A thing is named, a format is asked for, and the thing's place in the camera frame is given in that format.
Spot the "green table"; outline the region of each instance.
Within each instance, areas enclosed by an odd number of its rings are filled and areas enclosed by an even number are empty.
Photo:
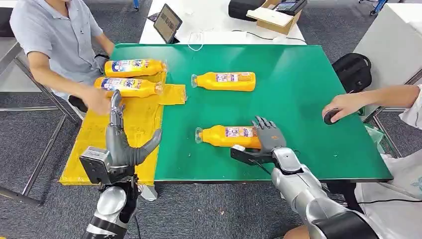
[[[196,144],[196,127],[251,125],[255,115],[274,121],[287,146],[322,180],[387,181],[392,175],[358,116],[326,125],[321,111],[345,91],[320,46],[121,44],[112,60],[167,60],[167,83],[186,84],[185,105],[164,107],[155,181],[266,181],[258,166],[230,158],[229,148]],[[253,92],[191,87],[191,75],[251,71]],[[266,164],[271,170],[274,164]]]

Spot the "robotic arm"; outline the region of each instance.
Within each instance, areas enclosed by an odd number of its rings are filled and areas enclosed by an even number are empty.
[[[107,150],[90,146],[79,158],[90,182],[102,186],[97,210],[83,239],[124,237],[127,224],[136,213],[140,194],[135,166],[141,164],[161,140],[162,130],[158,129],[142,147],[130,147],[123,128],[124,105],[120,101],[120,91],[117,90],[111,98]]]
[[[349,210],[331,200],[321,183],[293,150],[286,148],[281,131],[272,121],[256,117],[261,142],[259,153],[248,152],[240,145],[230,149],[231,157],[254,165],[273,162],[271,180],[308,227],[311,239],[382,239],[381,230],[365,215]]]

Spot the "orange bottle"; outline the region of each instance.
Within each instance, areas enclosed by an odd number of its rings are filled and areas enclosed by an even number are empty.
[[[94,86],[107,91],[108,97],[113,95],[113,91],[119,90],[123,97],[148,97],[150,95],[160,95],[163,92],[161,82],[150,82],[142,79],[132,78],[110,78],[99,77],[95,80]]]
[[[152,76],[165,70],[163,62],[152,59],[107,61],[104,65],[108,77]]]
[[[255,89],[255,73],[253,72],[208,72],[203,75],[192,75],[192,87],[204,87],[208,90],[220,91],[253,91]]]
[[[196,143],[207,142],[214,146],[232,147],[239,144],[246,148],[261,148],[256,129],[253,126],[225,127],[216,125],[211,128],[195,130]]]

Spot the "gray carpet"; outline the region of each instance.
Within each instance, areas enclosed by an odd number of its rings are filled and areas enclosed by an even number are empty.
[[[141,1],[140,12],[133,11],[129,0],[86,2],[114,42],[138,42],[150,0]],[[357,45],[374,18],[369,16],[371,9],[369,3],[357,0],[310,0],[299,26],[306,41],[322,45],[334,61]],[[28,106],[31,101],[48,105],[40,94],[0,94],[2,106]],[[23,189],[60,116],[59,112],[0,113],[2,186]],[[420,132],[400,123],[395,114],[382,114],[381,120],[404,154],[421,148]],[[57,183],[78,130],[65,122],[30,192],[44,202],[43,207],[0,197],[0,237],[80,238],[95,210],[97,188]],[[270,183],[158,185],[157,191],[157,201],[139,200],[137,217],[143,239],[270,239],[301,224]],[[137,238],[133,221],[126,238]]]

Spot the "bottle label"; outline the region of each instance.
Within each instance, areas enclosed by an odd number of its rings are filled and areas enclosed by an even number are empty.
[[[126,79],[126,78],[109,78],[104,77],[101,82],[101,87],[108,91],[122,90],[122,89],[132,89],[136,90],[141,88],[140,79]]]
[[[142,67],[148,67],[149,60],[121,60],[113,61],[111,69],[114,72],[138,71]]]
[[[237,82],[238,75],[232,73],[217,73],[215,75],[215,80],[217,82]]]
[[[254,137],[256,136],[255,129],[253,127],[226,127],[226,137]]]

